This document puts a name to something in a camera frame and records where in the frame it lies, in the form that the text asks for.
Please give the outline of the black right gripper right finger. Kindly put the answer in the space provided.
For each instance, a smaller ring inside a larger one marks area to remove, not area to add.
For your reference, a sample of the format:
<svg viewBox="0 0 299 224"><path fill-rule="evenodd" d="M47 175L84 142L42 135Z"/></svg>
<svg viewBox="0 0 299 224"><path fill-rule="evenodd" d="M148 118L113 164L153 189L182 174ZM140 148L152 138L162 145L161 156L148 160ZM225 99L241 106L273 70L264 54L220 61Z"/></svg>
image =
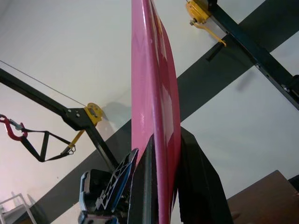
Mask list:
<svg viewBox="0 0 299 224"><path fill-rule="evenodd" d="M195 136L184 128L181 128L178 197L184 224L233 223L218 173Z"/></svg>

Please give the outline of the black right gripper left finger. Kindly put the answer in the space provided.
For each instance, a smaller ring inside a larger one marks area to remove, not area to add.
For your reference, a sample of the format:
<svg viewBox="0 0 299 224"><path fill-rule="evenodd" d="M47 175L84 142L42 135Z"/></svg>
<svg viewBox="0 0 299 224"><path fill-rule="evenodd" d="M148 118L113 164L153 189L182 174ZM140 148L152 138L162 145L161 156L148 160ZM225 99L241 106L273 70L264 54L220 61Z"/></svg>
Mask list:
<svg viewBox="0 0 299 224"><path fill-rule="evenodd" d="M158 223L157 168L154 136L150 137L135 169L127 223Z"/></svg>

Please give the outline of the finger of the black ribbed left gripper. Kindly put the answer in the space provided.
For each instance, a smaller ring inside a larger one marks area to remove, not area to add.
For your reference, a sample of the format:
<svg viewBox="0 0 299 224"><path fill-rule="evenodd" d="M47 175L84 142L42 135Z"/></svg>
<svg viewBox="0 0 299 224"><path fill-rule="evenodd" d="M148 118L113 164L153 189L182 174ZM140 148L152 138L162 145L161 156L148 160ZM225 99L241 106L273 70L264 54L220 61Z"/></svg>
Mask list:
<svg viewBox="0 0 299 224"><path fill-rule="evenodd" d="M137 156L138 149L135 148L123 159L112 173L108 185L96 200L96 211L115 211L123 191L134 173Z"/></svg>

